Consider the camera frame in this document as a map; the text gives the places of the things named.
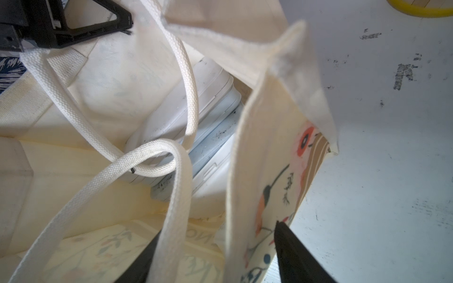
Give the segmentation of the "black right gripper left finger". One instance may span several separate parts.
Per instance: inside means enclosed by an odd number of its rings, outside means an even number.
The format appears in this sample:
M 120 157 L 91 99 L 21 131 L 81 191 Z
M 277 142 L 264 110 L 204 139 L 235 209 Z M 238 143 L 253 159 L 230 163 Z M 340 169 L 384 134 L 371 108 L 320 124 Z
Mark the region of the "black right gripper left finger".
M 161 231 L 152 239 L 147 247 L 134 260 L 130 267 L 114 283 L 145 283 Z

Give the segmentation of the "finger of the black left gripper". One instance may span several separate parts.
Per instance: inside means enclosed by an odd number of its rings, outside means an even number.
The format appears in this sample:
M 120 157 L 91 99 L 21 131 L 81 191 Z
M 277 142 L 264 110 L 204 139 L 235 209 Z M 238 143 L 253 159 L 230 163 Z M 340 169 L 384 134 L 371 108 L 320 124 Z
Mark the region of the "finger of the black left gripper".
M 1 51 L 61 49 L 132 26 L 117 1 L 1 1 Z

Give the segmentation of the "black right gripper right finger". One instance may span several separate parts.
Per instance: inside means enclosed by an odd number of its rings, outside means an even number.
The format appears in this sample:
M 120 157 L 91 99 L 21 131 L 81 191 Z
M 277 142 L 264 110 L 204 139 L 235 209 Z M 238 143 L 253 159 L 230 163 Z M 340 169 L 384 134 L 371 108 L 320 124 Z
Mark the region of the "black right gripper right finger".
M 280 279 L 283 283 L 336 283 L 284 222 L 274 230 Z

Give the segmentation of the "cream canvas tote bag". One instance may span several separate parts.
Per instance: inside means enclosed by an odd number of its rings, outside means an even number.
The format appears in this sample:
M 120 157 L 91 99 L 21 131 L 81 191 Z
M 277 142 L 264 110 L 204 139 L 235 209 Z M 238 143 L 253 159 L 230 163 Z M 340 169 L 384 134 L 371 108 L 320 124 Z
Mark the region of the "cream canvas tote bag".
M 1 96 L 1 280 L 260 283 L 335 124 L 308 23 L 277 1 L 122 1 L 129 34 L 19 51 Z M 198 127 L 235 88 L 234 134 L 196 176 Z

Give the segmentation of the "light blue pencil case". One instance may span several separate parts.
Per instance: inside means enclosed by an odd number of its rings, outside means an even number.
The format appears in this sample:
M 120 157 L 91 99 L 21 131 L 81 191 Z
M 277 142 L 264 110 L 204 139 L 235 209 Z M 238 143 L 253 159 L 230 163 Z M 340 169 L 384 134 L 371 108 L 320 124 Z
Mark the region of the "light blue pencil case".
M 200 123 L 197 140 L 189 153 L 193 176 L 202 170 L 234 134 L 242 110 L 241 94 L 232 88 Z

